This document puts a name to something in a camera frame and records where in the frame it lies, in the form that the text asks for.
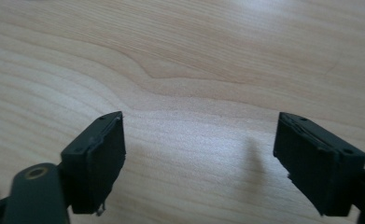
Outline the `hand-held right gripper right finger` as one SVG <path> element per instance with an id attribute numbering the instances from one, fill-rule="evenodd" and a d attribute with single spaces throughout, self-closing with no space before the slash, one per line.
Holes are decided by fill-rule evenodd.
<path id="1" fill-rule="evenodd" d="M 281 112 L 274 156 L 319 214 L 349 214 L 355 183 L 365 166 L 365 152 L 307 118 Z"/>

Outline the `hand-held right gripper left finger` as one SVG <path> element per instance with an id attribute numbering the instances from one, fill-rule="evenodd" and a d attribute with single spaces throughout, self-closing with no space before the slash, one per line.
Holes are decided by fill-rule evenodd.
<path id="1" fill-rule="evenodd" d="M 67 204 L 75 214 L 99 213 L 126 159 L 122 112 L 92 122 L 61 158 Z"/>

